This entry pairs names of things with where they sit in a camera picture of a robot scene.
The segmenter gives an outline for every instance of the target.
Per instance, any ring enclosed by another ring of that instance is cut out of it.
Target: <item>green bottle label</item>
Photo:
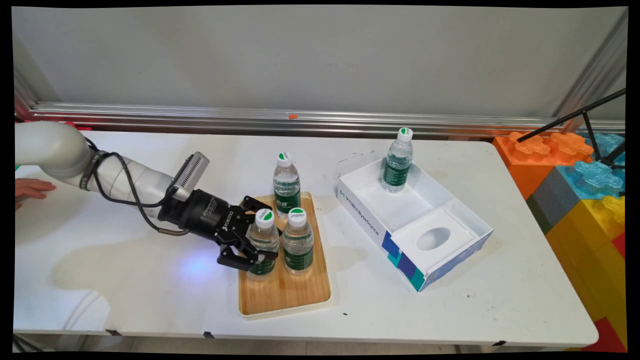
[[[300,255],[294,255],[284,250],[284,263],[292,270],[304,270],[314,262],[314,248]]]
[[[300,207],[300,190],[291,196],[276,195],[276,208],[281,213],[288,214],[289,210]]]
[[[265,260],[259,264],[253,265],[249,272],[255,275],[266,275],[273,271],[273,268],[276,266],[275,260]]]
[[[406,176],[409,174],[409,168],[392,168],[388,163],[385,165],[385,173],[383,175],[383,179],[385,183],[391,186],[401,186],[406,182]]]

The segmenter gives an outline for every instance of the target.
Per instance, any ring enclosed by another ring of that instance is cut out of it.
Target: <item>finger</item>
[[[39,179],[16,179],[15,182],[22,186],[54,186],[50,181],[43,181]]]
[[[51,190],[55,190],[56,186],[53,185],[52,183],[47,183],[45,181],[40,181],[37,183],[30,183],[28,184],[28,186],[32,189],[36,189],[36,190],[41,190],[41,191],[51,191]]]
[[[26,196],[30,196],[30,197],[35,197],[37,199],[44,199],[47,196],[44,195],[43,193],[36,191],[34,189],[31,188],[20,188],[20,189],[16,189],[15,191],[15,197],[21,197],[23,195]]]

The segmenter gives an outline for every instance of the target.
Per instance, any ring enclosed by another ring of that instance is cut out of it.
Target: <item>floor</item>
[[[20,334],[20,336],[45,351],[53,351],[61,343],[60,335]],[[105,352],[232,355],[408,355],[455,354],[460,351],[459,349],[456,351],[455,345],[145,338],[97,335],[87,336],[80,349]]]

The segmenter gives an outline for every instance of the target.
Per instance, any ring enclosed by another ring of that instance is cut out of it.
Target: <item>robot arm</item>
[[[278,254],[257,250],[246,238],[257,211],[270,206],[249,196],[232,206],[202,190],[194,190],[209,160],[191,155],[175,177],[145,165],[100,151],[73,127],[38,121],[15,125],[15,164],[38,165],[47,175],[81,189],[100,192],[107,200],[138,207],[147,223],[160,233],[194,233],[220,246],[218,263],[247,271]],[[148,218],[177,225],[182,231],[161,229]],[[232,247],[244,256],[234,253]]]

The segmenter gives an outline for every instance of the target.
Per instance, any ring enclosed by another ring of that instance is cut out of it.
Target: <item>oval hole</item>
[[[431,229],[418,238],[418,249],[433,250],[444,244],[449,239],[449,235],[451,232],[446,227]]]

